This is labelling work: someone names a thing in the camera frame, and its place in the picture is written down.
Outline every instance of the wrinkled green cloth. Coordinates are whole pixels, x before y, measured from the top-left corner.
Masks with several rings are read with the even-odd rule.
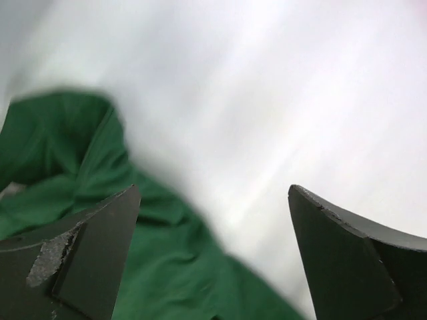
[[[300,320],[225,255],[191,209],[129,162],[108,101],[62,92],[14,103],[0,134],[0,239],[91,207],[136,184],[141,210],[114,320]]]

